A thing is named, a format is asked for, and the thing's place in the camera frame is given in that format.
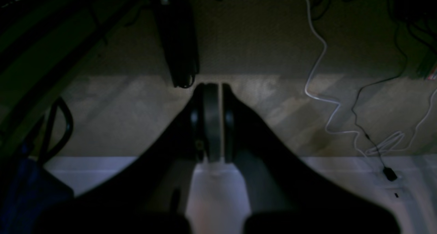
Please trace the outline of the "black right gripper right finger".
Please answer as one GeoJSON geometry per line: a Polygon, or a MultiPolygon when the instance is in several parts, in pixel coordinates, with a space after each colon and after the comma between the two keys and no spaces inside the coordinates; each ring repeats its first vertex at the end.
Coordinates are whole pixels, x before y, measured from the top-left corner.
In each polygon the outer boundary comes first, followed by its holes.
{"type": "Polygon", "coordinates": [[[251,214],[244,234],[399,234],[387,209],[338,186],[293,154],[223,84],[225,162],[242,174],[251,214]]]}

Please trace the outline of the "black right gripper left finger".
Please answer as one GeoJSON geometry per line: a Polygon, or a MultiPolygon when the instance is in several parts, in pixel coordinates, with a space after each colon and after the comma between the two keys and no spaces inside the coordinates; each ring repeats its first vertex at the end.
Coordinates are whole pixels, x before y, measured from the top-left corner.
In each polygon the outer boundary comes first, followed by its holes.
{"type": "Polygon", "coordinates": [[[45,211],[34,233],[192,233],[181,179],[191,179],[204,158],[220,160],[218,102],[217,84],[199,84],[147,151],[94,189],[45,211]]]}

